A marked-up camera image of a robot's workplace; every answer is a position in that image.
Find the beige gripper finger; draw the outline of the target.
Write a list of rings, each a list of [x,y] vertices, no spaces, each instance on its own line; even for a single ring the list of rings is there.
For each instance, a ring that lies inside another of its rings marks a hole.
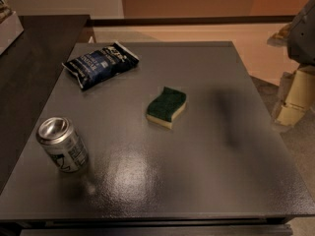
[[[293,127],[315,103],[315,67],[300,65],[284,72],[272,118],[280,126]]]

